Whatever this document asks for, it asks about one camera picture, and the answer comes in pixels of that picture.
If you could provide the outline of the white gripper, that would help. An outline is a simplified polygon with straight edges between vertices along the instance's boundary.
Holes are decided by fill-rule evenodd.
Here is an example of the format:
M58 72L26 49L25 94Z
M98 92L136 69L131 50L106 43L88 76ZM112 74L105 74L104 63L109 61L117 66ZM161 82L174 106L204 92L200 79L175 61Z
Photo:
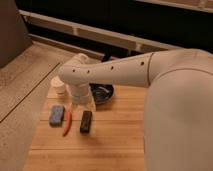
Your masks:
M94 98L88 83L70 85L69 91L73 109L81 108L89 111L96 110Z

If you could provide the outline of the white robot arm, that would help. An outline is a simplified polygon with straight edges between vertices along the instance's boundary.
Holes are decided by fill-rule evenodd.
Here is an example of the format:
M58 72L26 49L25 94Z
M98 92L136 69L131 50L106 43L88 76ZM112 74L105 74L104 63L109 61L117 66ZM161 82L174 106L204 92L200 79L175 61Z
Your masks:
M77 104L88 101L91 83L146 87L146 171L213 171L212 53L176 49L96 64L77 54L58 75Z

